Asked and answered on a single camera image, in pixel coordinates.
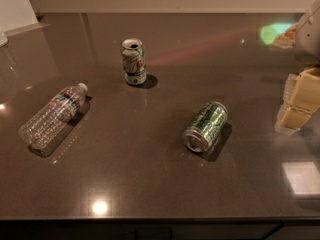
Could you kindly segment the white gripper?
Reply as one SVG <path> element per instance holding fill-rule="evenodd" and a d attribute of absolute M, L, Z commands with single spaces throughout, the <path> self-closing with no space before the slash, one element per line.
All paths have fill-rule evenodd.
<path fill-rule="evenodd" d="M 294 55 L 305 65 L 320 65 L 320 0 L 315 0 L 298 22 Z M 280 134 L 293 135 L 319 108 L 320 68 L 306 67 L 298 75 L 290 74 L 274 129 Z"/>

